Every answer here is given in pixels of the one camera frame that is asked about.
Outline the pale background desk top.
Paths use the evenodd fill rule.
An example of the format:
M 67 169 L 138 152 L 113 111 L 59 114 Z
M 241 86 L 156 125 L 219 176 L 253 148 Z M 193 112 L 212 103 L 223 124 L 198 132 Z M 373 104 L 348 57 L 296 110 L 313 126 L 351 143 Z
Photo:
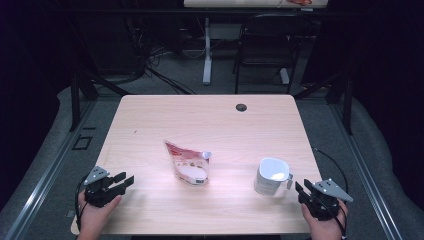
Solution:
M 183 3 L 192 8 L 326 8 L 329 1 L 312 0 L 307 6 L 287 0 L 183 0 Z

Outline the white measuring cup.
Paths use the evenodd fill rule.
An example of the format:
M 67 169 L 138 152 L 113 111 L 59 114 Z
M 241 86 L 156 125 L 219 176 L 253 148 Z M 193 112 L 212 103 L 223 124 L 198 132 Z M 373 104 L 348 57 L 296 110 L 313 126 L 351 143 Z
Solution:
M 273 196 L 282 183 L 286 184 L 288 190 L 291 189 L 293 175 L 288 163 L 278 158 L 263 158 L 257 169 L 254 190 L 259 194 Z

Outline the person's right hand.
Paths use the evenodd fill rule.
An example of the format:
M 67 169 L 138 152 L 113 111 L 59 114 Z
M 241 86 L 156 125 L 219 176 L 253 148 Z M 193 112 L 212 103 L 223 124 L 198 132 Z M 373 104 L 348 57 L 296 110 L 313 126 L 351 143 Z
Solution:
M 341 227 L 346 229 L 348 208 L 341 200 L 339 200 L 339 206 L 337 219 L 319 221 L 311 215 L 305 204 L 301 205 L 302 214 L 309 226 L 312 240 L 342 240 L 344 233 Z

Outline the black folding chair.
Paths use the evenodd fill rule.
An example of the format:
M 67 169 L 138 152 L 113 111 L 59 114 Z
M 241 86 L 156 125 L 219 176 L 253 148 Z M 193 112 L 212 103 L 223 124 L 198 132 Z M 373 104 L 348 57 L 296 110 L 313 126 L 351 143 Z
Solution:
M 312 28 L 310 19 L 299 15 L 277 13 L 249 17 L 240 27 L 237 52 L 233 65 L 238 92 L 240 69 L 273 68 L 279 74 L 290 69 L 286 93 L 292 86 L 304 39 Z

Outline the black floor socket frame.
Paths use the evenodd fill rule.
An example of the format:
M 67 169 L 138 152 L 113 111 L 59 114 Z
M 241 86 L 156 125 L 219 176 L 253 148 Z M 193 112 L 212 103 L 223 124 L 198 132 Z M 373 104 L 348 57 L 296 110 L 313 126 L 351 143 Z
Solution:
M 79 135 L 76 139 L 72 149 L 73 150 L 87 150 L 92 142 L 92 136 Z

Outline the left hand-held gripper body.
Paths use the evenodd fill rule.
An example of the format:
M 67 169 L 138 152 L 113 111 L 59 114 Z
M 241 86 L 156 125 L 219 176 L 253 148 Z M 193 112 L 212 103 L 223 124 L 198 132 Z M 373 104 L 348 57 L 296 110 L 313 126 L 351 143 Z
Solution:
M 85 201 L 96 207 L 103 207 L 111 202 L 118 196 L 118 186 L 111 188 L 114 184 L 113 177 L 110 177 L 109 171 L 95 166 L 84 180 Z

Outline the aluminium floor rail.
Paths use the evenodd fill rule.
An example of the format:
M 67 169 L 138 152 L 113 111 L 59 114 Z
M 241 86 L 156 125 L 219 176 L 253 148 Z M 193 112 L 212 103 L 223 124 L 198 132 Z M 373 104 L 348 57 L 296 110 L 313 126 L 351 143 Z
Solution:
M 389 208 L 378 189 L 373 176 L 365 162 L 365 158 L 361 153 L 356 140 L 353 135 L 350 135 L 344 127 L 342 121 L 341 110 L 335 105 L 329 105 L 332 115 L 336 119 L 337 126 L 339 127 L 344 139 L 347 141 L 349 149 L 353 155 L 353 162 L 358 173 L 359 179 L 367 193 L 368 199 L 374 209 L 374 212 L 380 222 L 380 225 L 388 240 L 404 240 L 402 237 Z
M 0 240 L 74 240 L 71 232 L 75 190 L 94 166 L 101 128 L 94 122 L 97 104 L 83 105 L 81 122 L 68 130 L 69 112 L 58 119 L 36 155 L 23 181 L 0 212 Z M 87 150 L 73 150 L 79 135 L 92 136 Z

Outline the white desk leg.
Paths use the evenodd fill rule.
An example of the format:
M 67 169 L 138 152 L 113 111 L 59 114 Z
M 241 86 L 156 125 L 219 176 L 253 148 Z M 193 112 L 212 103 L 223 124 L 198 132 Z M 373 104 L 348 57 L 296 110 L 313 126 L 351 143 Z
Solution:
M 205 61 L 203 71 L 203 84 L 211 84 L 211 73 L 212 73 L 212 58 L 211 58 L 211 40 L 210 40 L 210 22 L 209 19 L 205 19 Z

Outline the black metal stand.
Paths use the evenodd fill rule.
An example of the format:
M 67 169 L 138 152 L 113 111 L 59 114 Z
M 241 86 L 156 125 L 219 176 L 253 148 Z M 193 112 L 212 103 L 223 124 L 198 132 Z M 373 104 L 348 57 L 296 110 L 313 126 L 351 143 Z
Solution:
M 326 102 L 328 104 L 337 104 L 340 99 L 342 99 L 342 125 L 344 126 L 347 133 L 352 135 L 351 113 L 353 102 L 353 80 L 347 73 L 336 73 L 319 83 L 313 84 L 306 90 L 295 94 L 294 98 L 296 100 L 303 99 L 326 85 L 330 85 L 330 90 L 325 97 Z
M 79 70 L 76 71 L 71 79 L 71 106 L 72 106 L 72 125 L 70 131 L 73 132 L 80 123 L 81 111 L 80 111 L 80 93 L 88 101 L 95 101 L 99 97 L 94 84 L 100 84 L 112 92 L 117 93 L 120 96 L 129 95 L 129 92 L 109 82 L 108 80 L 101 77 L 99 74 L 95 74 L 93 71 Z

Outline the red and clear refill pouch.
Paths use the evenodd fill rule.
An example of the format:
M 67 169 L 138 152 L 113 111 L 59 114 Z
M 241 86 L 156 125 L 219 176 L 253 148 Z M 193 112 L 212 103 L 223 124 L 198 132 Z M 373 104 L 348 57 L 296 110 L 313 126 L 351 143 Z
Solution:
M 208 151 L 195 151 L 181 148 L 165 141 L 173 163 L 175 175 L 191 185 L 204 185 L 209 180 L 209 163 L 212 156 Z

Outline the person's left hand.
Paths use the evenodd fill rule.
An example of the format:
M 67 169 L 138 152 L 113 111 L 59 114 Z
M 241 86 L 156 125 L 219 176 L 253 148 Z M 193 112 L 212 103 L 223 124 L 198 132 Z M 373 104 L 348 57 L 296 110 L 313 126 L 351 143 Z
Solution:
M 98 208 L 85 201 L 84 192 L 80 192 L 78 202 L 84 208 L 81 215 L 81 228 L 77 240 L 99 240 L 113 210 L 120 204 L 122 196 L 116 196 L 107 205 Z

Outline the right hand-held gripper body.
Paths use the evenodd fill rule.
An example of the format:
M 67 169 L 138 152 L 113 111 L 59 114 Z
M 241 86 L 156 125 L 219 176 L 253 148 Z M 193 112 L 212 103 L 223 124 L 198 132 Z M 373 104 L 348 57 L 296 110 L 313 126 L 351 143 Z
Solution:
M 353 201 L 353 198 L 332 179 L 311 183 L 316 190 L 313 193 L 304 191 L 309 196 L 309 200 L 299 203 L 305 204 L 311 215 L 319 221 L 327 221 L 338 215 L 339 200 Z

